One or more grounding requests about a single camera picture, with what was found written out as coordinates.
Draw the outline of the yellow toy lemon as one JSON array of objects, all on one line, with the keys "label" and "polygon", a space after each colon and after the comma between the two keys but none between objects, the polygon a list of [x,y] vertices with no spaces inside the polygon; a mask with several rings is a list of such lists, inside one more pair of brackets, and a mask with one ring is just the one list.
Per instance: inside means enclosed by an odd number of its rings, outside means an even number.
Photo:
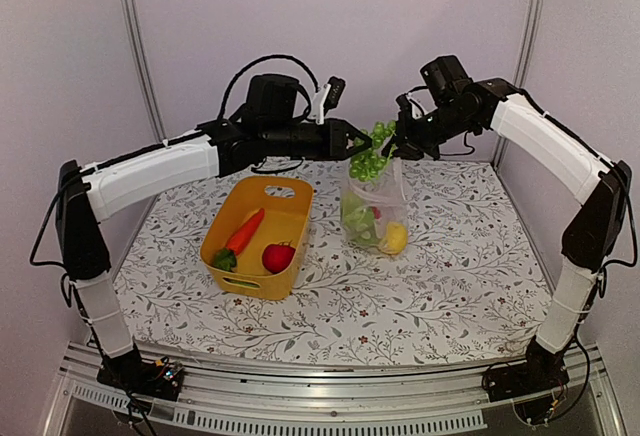
[{"label": "yellow toy lemon", "polygon": [[387,255],[398,255],[408,243],[408,230],[399,222],[389,222],[385,235],[378,243],[378,250]]}]

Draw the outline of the green toy pear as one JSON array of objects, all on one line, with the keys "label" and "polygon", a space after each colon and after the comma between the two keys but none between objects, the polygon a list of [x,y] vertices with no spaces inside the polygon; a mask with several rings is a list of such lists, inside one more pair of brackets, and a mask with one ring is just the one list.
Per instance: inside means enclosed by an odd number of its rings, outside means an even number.
[{"label": "green toy pear", "polygon": [[371,222],[368,204],[350,190],[346,190],[341,195],[341,222],[345,227],[352,228],[368,225]]}]

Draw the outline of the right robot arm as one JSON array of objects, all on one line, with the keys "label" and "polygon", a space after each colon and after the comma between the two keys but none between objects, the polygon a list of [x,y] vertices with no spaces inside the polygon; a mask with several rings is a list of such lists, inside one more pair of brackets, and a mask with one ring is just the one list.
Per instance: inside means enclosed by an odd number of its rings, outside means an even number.
[{"label": "right robot arm", "polygon": [[554,378],[594,299],[606,292],[616,240],[623,224],[634,221],[631,169],[592,148],[525,89],[502,78],[473,80],[454,55],[427,63],[421,76],[435,108],[426,112],[409,92],[399,95],[396,130],[385,153],[437,160],[441,145],[453,137],[490,130],[541,164],[580,205],[561,238],[561,274],[547,316],[517,371],[521,388],[537,392]]}]

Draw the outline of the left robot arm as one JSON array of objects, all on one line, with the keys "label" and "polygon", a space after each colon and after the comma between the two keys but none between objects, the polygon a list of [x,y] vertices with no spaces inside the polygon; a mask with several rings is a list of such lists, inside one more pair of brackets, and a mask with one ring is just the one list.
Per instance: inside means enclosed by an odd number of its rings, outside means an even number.
[{"label": "left robot arm", "polygon": [[372,145],[348,121],[327,117],[346,83],[332,77],[295,113],[299,82],[279,74],[251,78],[246,99],[231,117],[218,115],[194,130],[84,167],[64,163],[46,215],[55,220],[62,268],[94,332],[111,375],[128,390],[148,382],[148,368],[124,320],[100,223],[166,190],[226,177],[268,157],[344,161]]}]

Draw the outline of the red toy tomato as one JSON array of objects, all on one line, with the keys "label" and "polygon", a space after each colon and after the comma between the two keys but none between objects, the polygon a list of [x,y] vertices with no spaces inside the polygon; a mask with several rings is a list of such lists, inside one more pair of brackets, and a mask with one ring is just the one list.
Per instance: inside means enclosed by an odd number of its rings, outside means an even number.
[{"label": "red toy tomato", "polygon": [[271,274],[284,271],[292,262],[296,248],[289,243],[269,244],[262,253],[262,265]]}]

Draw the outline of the green toy cabbage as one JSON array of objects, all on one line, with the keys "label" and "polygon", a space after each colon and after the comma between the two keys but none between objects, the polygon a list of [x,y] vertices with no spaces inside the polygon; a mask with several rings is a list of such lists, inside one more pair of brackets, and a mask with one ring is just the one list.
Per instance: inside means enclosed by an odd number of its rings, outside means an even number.
[{"label": "green toy cabbage", "polygon": [[376,232],[375,218],[371,215],[359,219],[344,219],[343,228],[346,239],[356,245],[373,247],[381,242]]}]

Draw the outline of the yellow plastic basket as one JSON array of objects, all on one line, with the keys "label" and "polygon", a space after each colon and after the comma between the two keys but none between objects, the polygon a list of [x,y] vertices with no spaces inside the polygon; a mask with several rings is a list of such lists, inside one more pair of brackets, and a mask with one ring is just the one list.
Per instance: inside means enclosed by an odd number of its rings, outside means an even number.
[{"label": "yellow plastic basket", "polygon": [[[219,209],[200,249],[200,258],[218,286],[230,293],[264,300],[288,297],[306,251],[313,196],[312,186],[300,179],[251,176],[237,183]],[[214,268],[214,255],[260,208],[265,210],[264,219],[238,257],[237,267],[232,272]],[[284,271],[271,274],[262,265],[262,253],[269,244],[282,242],[296,248],[295,256]],[[261,289],[229,285],[223,278],[252,281]]]}]

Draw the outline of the clear zip top bag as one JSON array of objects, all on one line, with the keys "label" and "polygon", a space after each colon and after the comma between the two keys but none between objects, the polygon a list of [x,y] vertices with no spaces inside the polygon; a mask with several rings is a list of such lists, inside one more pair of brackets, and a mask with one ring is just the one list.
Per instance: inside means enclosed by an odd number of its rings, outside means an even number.
[{"label": "clear zip top bag", "polygon": [[359,164],[348,169],[340,196],[341,226],[348,242],[396,256],[409,239],[402,162],[391,159],[376,175],[374,170]]}]

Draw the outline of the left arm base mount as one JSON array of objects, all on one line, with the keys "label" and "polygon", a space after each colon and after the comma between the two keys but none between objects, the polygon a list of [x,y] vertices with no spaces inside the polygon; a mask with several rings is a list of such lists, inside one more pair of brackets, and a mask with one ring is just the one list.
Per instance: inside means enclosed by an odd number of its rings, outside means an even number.
[{"label": "left arm base mount", "polygon": [[163,357],[153,362],[142,359],[133,351],[123,356],[105,356],[97,382],[134,395],[177,401],[184,380],[184,366]]}]

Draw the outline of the green toy grapes bunch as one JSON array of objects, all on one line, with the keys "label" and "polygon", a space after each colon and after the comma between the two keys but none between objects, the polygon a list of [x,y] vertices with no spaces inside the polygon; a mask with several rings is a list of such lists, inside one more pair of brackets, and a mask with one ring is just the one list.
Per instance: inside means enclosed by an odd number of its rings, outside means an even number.
[{"label": "green toy grapes bunch", "polygon": [[382,175],[391,161],[391,157],[382,156],[382,149],[389,141],[393,141],[396,122],[378,121],[371,131],[362,131],[372,138],[372,147],[350,159],[349,177],[360,182],[371,182]]}]

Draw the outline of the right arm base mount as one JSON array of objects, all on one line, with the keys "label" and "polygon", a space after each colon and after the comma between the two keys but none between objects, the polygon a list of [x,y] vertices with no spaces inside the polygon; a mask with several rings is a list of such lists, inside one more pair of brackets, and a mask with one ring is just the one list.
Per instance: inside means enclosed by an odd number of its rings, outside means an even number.
[{"label": "right arm base mount", "polygon": [[563,364],[551,374],[535,376],[526,362],[492,364],[481,379],[490,402],[510,400],[518,419],[529,426],[551,421],[565,399],[568,383]]}]

